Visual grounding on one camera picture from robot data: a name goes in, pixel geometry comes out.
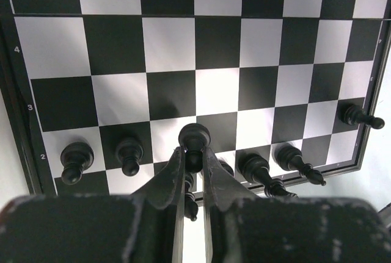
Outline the black pawn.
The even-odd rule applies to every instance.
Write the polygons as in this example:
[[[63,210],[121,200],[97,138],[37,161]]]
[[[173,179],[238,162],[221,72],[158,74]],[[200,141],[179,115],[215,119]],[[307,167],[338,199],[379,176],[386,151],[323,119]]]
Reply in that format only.
[[[199,123],[187,124],[181,129],[178,141],[185,149],[186,171],[200,172],[203,167],[203,148],[211,143],[209,130]]]
[[[61,180],[66,185],[79,182],[85,170],[94,162],[94,152],[89,144],[74,142],[67,145],[60,154],[60,161],[64,169]]]
[[[121,163],[125,176],[135,176],[139,172],[143,156],[144,148],[141,142],[134,137],[123,139],[115,149],[115,157]]]

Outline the black chess piece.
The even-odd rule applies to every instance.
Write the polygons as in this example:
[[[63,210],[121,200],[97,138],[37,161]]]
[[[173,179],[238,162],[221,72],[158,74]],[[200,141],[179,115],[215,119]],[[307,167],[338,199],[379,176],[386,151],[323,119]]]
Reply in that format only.
[[[269,174],[269,163],[259,154],[249,153],[238,162],[238,170],[251,184],[261,184],[268,198],[290,197],[297,198],[297,194],[286,190],[284,183],[279,178],[272,178]]]
[[[366,114],[362,108],[356,104],[350,104],[343,109],[342,122],[350,126],[364,124],[373,129],[382,129],[385,126],[385,121],[382,118]]]
[[[184,216],[192,222],[197,220],[199,211],[198,204],[195,201],[195,196],[191,192],[194,185],[194,179],[190,173],[185,173],[185,212]]]
[[[229,166],[229,164],[226,163],[226,161],[220,160],[219,162],[226,172],[228,172],[231,176],[235,175],[234,169],[231,166]]]
[[[302,151],[292,145],[279,148],[274,154],[276,163],[285,171],[298,171],[302,178],[314,185],[325,186],[323,174],[303,160]]]

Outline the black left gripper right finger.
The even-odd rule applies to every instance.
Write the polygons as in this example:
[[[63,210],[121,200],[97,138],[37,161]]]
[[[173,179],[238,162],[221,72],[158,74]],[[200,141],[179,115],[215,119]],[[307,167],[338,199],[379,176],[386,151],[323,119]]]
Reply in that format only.
[[[390,233],[356,198],[262,198],[203,150],[208,262],[389,262]]]

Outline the black and white chessboard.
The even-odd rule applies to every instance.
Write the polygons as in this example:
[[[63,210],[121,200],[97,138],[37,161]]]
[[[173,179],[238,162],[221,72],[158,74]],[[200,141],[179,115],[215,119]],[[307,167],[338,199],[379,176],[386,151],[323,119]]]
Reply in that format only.
[[[29,190],[131,193],[200,123],[236,168],[257,153],[272,177],[291,144],[329,176],[361,166],[368,129],[342,109],[373,109],[390,0],[1,0],[1,80],[15,96]],[[115,157],[143,148],[139,172]],[[66,185],[62,150],[90,145],[92,166]]]

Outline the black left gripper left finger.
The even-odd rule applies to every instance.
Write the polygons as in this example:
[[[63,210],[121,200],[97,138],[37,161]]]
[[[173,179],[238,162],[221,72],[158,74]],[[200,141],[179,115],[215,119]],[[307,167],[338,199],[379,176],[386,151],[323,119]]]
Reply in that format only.
[[[1,211],[2,262],[181,262],[185,151],[130,195],[26,195]]]

